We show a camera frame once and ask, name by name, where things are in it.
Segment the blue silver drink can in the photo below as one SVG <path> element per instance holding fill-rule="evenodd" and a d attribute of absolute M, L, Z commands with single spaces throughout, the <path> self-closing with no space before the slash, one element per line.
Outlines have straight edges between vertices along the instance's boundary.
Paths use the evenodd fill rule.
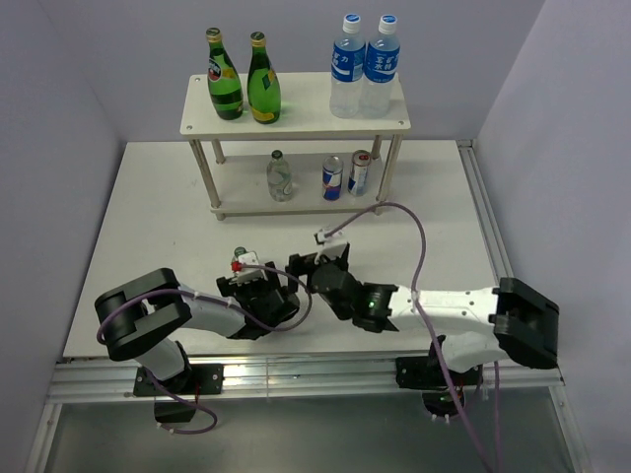
<path fill-rule="evenodd" d="M 343 162 L 337 156 L 329 156 L 322 163 L 323 198 L 335 201 L 341 195 Z"/>

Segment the clear glass bottle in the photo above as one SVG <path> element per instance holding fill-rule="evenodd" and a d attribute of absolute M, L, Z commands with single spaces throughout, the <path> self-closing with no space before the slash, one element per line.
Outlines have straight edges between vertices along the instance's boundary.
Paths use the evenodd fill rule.
<path fill-rule="evenodd" d="M 276 202 L 287 202 L 292 198 L 292 173 L 289 163 L 280 150 L 271 153 L 266 169 L 268 191 Z"/>
<path fill-rule="evenodd" d="M 237 261 L 242 255 L 246 254 L 247 250 L 243 246 L 238 246 L 234 250 L 233 260 Z"/>

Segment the green glass bottle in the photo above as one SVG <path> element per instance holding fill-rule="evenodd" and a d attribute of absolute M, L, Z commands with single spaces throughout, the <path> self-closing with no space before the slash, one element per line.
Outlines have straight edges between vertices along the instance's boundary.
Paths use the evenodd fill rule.
<path fill-rule="evenodd" d="M 246 92 L 251 114 L 261 124 L 278 120 L 281 112 L 281 90 L 266 50 L 263 32 L 250 35 L 251 59 Z"/>
<path fill-rule="evenodd" d="M 244 111 L 241 79 L 224 46 L 221 31 L 209 28 L 206 39 L 209 45 L 207 85 L 211 102 L 220 118 L 237 119 Z"/>

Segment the green glass bottle front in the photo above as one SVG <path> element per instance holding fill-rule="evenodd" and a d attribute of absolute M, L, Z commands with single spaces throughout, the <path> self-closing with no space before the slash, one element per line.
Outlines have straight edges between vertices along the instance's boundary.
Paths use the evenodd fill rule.
<path fill-rule="evenodd" d="M 209 28 L 206 39 L 209 45 L 207 85 L 211 102 L 220 118 L 237 119 L 244 111 L 241 79 L 224 46 L 221 31 Z"/>

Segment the clear glass bottle front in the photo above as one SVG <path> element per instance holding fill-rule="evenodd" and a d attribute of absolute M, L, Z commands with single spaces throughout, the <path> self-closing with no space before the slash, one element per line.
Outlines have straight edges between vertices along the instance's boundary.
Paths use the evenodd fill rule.
<path fill-rule="evenodd" d="M 238 246 L 234 250 L 233 260 L 237 261 L 242 255 L 246 254 L 247 250 L 243 246 Z"/>

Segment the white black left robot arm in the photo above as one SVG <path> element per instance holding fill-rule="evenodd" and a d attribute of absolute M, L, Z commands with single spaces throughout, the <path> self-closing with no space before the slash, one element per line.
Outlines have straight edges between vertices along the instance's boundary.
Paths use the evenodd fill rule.
<path fill-rule="evenodd" d="M 185 391 L 192 368 L 182 345 L 171 339 L 179 329 L 200 330 L 229 340 L 253 341 L 289 331 L 300 310 L 300 279 L 272 262 L 261 264 L 253 251 L 235 255 L 233 276 L 217 280 L 217 296 L 181 283 L 170 268 L 160 268 L 95 301 L 100 321 L 97 341 L 111 360 L 134 360 L 169 393 Z"/>

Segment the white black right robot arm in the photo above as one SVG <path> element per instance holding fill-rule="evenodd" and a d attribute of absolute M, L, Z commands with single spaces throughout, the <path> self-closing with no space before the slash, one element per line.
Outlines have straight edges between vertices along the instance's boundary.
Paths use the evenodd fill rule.
<path fill-rule="evenodd" d="M 510 359 L 535 370 L 558 366 L 559 306 L 517 278 L 470 291 L 422 291 L 362 283 L 349 272 L 350 244 L 290 256 L 286 270 L 307 279 L 336 317 L 372 333 L 425 329 L 440 347 L 427 360 L 439 384 L 479 365 Z"/>

